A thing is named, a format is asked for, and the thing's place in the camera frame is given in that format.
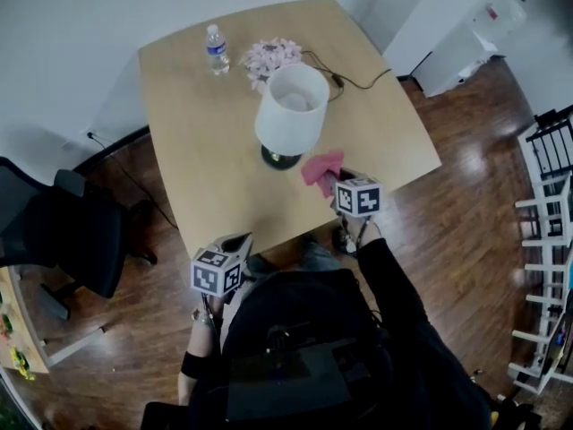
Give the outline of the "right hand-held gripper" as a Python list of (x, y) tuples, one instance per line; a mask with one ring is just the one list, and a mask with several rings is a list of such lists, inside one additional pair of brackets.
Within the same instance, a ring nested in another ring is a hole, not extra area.
[(382, 185), (365, 174), (341, 168), (339, 180), (331, 171), (322, 176), (325, 198), (335, 197), (336, 211), (350, 217), (370, 217), (381, 210)]

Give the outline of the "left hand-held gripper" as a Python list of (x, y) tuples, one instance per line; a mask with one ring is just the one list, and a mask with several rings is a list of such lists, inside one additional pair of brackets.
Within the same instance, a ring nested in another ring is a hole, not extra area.
[(191, 288), (206, 295), (226, 295), (241, 285), (253, 234), (222, 236), (200, 248), (191, 260)]

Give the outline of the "pink cloth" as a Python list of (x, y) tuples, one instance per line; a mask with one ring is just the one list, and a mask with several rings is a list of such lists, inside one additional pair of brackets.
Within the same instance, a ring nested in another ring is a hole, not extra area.
[(331, 150), (328, 153), (317, 154), (309, 158), (301, 168), (303, 181), (307, 186), (317, 185), (322, 192), (322, 176), (326, 171), (336, 174), (339, 181), (339, 171), (344, 161), (342, 150)]

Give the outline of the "white table lamp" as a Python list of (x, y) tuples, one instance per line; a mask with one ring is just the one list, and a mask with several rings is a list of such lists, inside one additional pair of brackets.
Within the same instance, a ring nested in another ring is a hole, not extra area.
[(268, 78), (254, 127), (270, 167), (288, 170), (314, 148), (329, 95), (327, 80), (307, 64), (283, 66)]

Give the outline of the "person's right forearm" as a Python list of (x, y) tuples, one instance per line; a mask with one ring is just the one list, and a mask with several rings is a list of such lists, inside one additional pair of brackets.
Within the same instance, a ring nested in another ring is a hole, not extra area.
[(389, 331), (413, 331), (429, 323), (423, 302), (380, 229), (372, 220), (345, 217), (357, 261)]

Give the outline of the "person's left forearm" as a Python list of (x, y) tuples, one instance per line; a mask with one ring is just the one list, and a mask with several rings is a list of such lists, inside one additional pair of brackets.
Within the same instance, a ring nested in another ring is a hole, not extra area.
[[(215, 364), (217, 363), (216, 357), (220, 353), (218, 335), (222, 327), (223, 309), (224, 301), (221, 298), (208, 296), (202, 300), (192, 312), (191, 335), (186, 351), (198, 357), (213, 357), (210, 375), (212, 375)], [(181, 373), (178, 374), (177, 390), (179, 405), (185, 406), (189, 403), (199, 380), (189, 378)]]

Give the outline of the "black wristband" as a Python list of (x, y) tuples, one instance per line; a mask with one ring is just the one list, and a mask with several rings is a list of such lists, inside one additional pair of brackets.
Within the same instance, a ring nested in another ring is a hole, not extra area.
[(195, 380), (208, 377), (212, 370), (212, 360), (213, 357), (198, 357), (186, 351), (180, 373)]

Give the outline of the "pink flowers in cream pot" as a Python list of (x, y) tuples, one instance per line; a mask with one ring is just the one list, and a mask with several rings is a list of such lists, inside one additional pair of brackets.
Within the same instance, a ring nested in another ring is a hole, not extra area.
[(252, 89), (263, 94), (268, 79), (277, 69), (302, 62), (302, 51), (293, 40), (261, 40), (244, 53), (240, 65), (245, 68)]

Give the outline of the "black chest harness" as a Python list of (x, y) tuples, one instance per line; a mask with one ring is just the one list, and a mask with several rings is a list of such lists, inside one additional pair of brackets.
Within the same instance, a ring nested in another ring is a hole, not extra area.
[(372, 376), (353, 338), (306, 342), (232, 359), (226, 421), (262, 423), (296, 417), (358, 417)]

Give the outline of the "black mesh headrest office chair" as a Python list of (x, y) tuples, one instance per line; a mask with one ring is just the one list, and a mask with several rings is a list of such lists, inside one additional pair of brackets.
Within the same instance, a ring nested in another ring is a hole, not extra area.
[(44, 185), (0, 157), (0, 268), (38, 265), (67, 274), (71, 283), (58, 290), (41, 285), (39, 292), (48, 310), (67, 320), (65, 301), (79, 288), (115, 294), (127, 256), (157, 263), (144, 239), (153, 209), (149, 199), (126, 208), (67, 169)]

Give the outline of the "clear water bottle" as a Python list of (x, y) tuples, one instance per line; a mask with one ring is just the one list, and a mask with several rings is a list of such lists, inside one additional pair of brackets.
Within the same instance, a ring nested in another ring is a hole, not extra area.
[(227, 41), (216, 24), (211, 24), (207, 28), (206, 49), (212, 72), (215, 75), (227, 73), (230, 68)]

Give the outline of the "black railing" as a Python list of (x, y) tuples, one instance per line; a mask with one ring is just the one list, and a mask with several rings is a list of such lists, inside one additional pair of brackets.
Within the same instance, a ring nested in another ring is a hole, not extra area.
[(542, 179), (573, 172), (573, 105), (535, 115), (534, 132), (526, 142)]

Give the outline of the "white leg wooden table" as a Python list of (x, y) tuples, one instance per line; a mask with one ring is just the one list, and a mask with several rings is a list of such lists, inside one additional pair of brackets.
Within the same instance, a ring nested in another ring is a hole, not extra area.
[(62, 362), (80, 349), (104, 336), (105, 331), (98, 327), (83, 338), (49, 355), (30, 319), (19, 287), (19, 277), (11, 268), (0, 268), (0, 322), (5, 315), (13, 331), (8, 337), (0, 334), (0, 366), (12, 370), (18, 367), (13, 362), (12, 351), (23, 355), (31, 374), (48, 374), (51, 367)]

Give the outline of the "clear water jug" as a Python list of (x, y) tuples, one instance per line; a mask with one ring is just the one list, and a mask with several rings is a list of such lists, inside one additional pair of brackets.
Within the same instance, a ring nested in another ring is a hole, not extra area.
[(473, 32), (498, 44), (526, 23), (527, 14), (519, 0), (493, 0), (482, 4), (471, 21)]

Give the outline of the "yellow flower pot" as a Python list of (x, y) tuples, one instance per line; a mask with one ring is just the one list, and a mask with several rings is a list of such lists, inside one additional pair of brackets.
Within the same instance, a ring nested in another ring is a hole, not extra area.
[(17, 348), (10, 348), (14, 368), (27, 380), (34, 381), (36, 376), (30, 370), (30, 364), (25, 355)]

